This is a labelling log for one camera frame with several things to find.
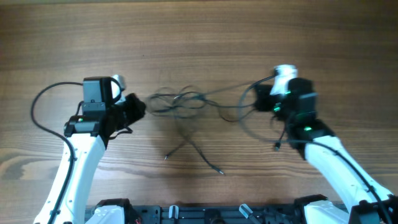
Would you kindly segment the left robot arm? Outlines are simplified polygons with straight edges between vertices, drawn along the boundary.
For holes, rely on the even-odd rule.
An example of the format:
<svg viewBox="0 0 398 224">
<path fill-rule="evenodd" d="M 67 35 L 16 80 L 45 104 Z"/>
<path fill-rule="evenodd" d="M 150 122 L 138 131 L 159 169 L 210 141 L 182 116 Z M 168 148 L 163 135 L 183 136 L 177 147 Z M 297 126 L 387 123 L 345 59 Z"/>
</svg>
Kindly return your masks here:
<svg viewBox="0 0 398 224">
<path fill-rule="evenodd" d="M 123 95 L 124 78 L 89 77 L 80 84 L 83 100 L 64 125 L 60 165 L 35 223 L 84 223 L 95 170 L 110 140 L 131 134 L 146 105 L 135 94 Z"/>
</svg>

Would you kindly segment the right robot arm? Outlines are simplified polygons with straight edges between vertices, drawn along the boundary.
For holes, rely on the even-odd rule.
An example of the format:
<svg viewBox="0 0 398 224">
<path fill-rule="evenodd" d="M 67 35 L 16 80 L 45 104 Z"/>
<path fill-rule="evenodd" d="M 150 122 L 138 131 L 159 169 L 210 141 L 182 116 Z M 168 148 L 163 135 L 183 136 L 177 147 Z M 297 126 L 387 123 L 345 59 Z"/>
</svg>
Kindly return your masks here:
<svg viewBox="0 0 398 224">
<path fill-rule="evenodd" d="M 377 183 L 348 153 L 339 137 L 317 117 L 317 93 L 310 80 L 277 78 L 253 84 L 258 111 L 284 123 L 287 143 L 316 168 L 340 197 L 344 209 L 323 195 L 299 198 L 304 223 L 397 223 L 397 196 Z"/>
</svg>

